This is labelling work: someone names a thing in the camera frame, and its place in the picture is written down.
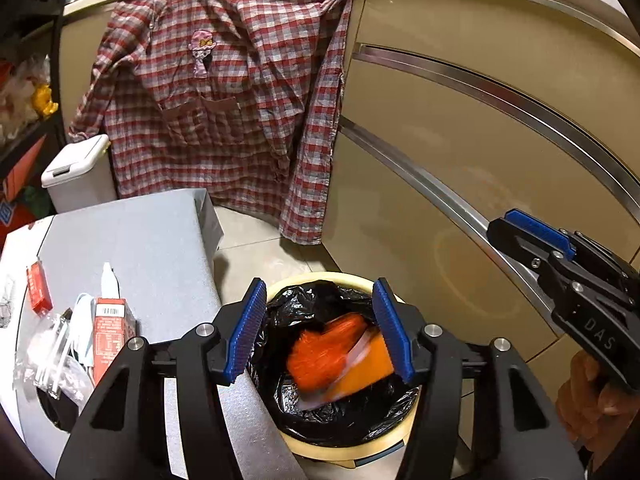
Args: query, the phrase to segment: white trash bin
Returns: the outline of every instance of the white trash bin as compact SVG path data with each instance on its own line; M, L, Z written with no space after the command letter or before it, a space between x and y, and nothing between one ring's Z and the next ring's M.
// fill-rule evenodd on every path
M117 199L109 164L109 137L98 135L68 144L42 173L58 213Z

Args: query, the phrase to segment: shirt sleeve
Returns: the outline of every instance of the shirt sleeve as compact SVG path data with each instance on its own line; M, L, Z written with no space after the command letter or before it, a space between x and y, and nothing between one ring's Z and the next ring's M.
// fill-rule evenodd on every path
M118 70L132 70L149 42L154 0L121 2L104 32L91 72L89 90L82 98L68 134L73 142L97 135L111 102Z

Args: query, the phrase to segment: orange package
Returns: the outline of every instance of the orange package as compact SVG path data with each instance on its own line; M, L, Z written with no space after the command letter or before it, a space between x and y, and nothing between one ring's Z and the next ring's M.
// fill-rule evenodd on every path
M121 298L95 298L94 383L98 384L125 341L136 335L136 319Z
M349 368L344 377L335 381L322 394L323 400L318 406L359 392L393 372L394 366L391 364L389 352L386 350L385 339L380 332L374 332L367 342L364 355Z
M35 216L27 206L17 202L8 202L0 194L0 251L4 247L6 236L11 231L35 222L35 220Z
M347 354L362 337L367 322L350 312L324 327L324 332L303 330L287 359L287 370L303 393L329 387L344 371Z
M27 267L27 295L31 308L40 315L46 314L53 308L47 280L42 269L42 262L37 260Z

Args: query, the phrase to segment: red and white checkered shirt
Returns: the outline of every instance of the red and white checkered shirt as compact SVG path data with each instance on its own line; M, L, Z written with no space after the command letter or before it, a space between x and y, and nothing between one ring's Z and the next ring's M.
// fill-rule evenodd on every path
M351 0L129 0L69 129L103 130L123 198L205 187L320 243Z

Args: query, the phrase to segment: metal screw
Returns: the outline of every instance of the metal screw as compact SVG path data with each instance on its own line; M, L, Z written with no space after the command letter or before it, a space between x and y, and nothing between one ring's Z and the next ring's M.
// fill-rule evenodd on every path
M213 334L215 327L211 323L202 323L196 327L196 334L200 337L206 337Z
M439 337L442 335L442 327L439 325L430 324L424 327L424 333L430 337Z
M135 337L133 339L129 339L129 342L127 343L127 347L129 347L129 350L140 350L143 346L145 345L145 340L142 339L141 337Z
M496 339L494 341L494 346L500 351L500 352L506 352L509 348L511 348L511 343L509 343L508 339L505 339L503 337L499 337L498 339Z

